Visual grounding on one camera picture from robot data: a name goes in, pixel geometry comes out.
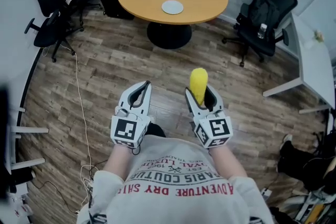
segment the sleeve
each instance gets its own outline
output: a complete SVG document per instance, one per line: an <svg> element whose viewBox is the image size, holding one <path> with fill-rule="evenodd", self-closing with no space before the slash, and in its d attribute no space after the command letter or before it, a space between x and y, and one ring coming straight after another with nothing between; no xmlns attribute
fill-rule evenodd
<svg viewBox="0 0 336 224"><path fill-rule="evenodd" d="M123 184L121 177L108 171L97 171L93 178L91 215L105 214L108 204ZM89 220L89 204L86 204L78 213L77 224L87 224Z"/></svg>
<svg viewBox="0 0 336 224"><path fill-rule="evenodd" d="M252 178L231 177L229 182L245 201L250 213L250 224L274 224L272 215Z"/></svg>

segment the black table base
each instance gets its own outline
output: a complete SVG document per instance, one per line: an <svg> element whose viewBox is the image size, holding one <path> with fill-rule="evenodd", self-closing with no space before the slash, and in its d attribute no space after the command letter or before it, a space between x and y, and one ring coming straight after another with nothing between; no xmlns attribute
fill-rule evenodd
<svg viewBox="0 0 336 224"><path fill-rule="evenodd" d="M162 49L178 49L191 39L190 25L166 25L150 22L147 27L149 40Z"/></svg>

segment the chair armrest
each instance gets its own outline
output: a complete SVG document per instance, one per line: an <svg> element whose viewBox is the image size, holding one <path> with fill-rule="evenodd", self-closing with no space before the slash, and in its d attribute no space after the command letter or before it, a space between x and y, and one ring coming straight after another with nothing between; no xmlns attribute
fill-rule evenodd
<svg viewBox="0 0 336 224"><path fill-rule="evenodd" d="M282 41L282 40L283 40L283 43L285 43L286 46L289 45L288 33L284 29L282 30L282 36L275 39L275 43L278 43L279 41Z"/></svg>
<svg viewBox="0 0 336 224"><path fill-rule="evenodd" d="M29 24L26 27L25 34L28 33L28 31L29 31L30 28L32 28L32 29L34 29L36 31L40 31L41 28L33 24L34 20L35 20L35 18L33 18L33 19L30 20Z"/></svg>
<svg viewBox="0 0 336 224"><path fill-rule="evenodd" d="M59 13L59 9L57 9L57 10L55 10L55 11L53 12L53 14L49 17L46 26L49 26L49 25L51 25L52 23L54 23L54 21L55 21L56 18L58 17L58 13Z"/></svg>
<svg viewBox="0 0 336 224"><path fill-rule="evenodd" d="M240 14L242 14L244 17L248 17L248 8L249 5L243 3L242 6L240 7Z"/></svg>

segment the wrist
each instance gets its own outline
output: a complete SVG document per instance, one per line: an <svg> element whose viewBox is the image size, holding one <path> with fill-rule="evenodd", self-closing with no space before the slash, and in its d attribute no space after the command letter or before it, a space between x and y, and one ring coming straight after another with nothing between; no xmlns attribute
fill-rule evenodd
<svg viewBox="0 0 336 224"><path fill-rule="evenodd" d="M118 155L132 155L131 148L121 145L114 145L112 152L117 153Z"/></svg>
<svg viewBox="0 0 336 224"><path fill-rule="evenodd" d="M221 153L221 152L230 151L230 149L226 145L222 145L222 146L211 147L209 148L209 151L210 153Z"/></svg>

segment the yellow sponge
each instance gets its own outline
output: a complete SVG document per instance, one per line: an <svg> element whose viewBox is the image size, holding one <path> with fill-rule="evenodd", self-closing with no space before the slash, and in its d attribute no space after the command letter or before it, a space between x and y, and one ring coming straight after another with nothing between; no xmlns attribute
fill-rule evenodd
<svg viewBox="0 0 336 224"><path fill-rule="evenodd" d="M205 89L208 83L208 73L203 68L196 68L190 75L190 87L189 89L194 94L196 101L199 105L202 105L204 101Z"/></svg>

